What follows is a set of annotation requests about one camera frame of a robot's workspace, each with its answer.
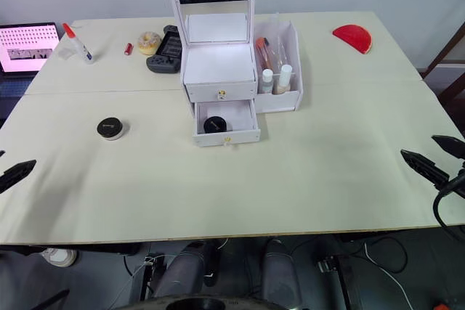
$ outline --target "donut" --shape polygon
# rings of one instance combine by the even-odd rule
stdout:
[[[139,51],[143,54],[153,55],[157,51],[157,48],[160,46],[161,38],[155,32],[144,32],[140,35],[137,45],[139,46]]]

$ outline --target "drawer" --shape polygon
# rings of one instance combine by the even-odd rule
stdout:
[[[195,103],[194,142],[199,147],[258,142],[260,129],[256,122],[254,101],[221,101]],[[212,116],[220,116],[226,121],[226,132],[206,134],[203,123]]]
[[[216,83],[187,85],[187,94],[192,103],[237,101],[253,99],[256,95],[256,82]]]

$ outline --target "drawer knob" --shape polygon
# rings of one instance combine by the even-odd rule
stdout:
[[[226,91],[225,90],[219,90],[218,91],[218,100],[221,101],[226,98]]]

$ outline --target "red fan-shaped object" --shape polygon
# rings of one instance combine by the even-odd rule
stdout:
[[[333,30],[333,35],[366,54],[371,49],[371,34],[359,25],[343,25]]]

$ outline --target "black game controller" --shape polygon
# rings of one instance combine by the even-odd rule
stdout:
[[[175,25],[167,25],[163,31],[165,36],[157,52],[147,58],[147,67],[154,73],[177,73],[181,68],[181,38]]]

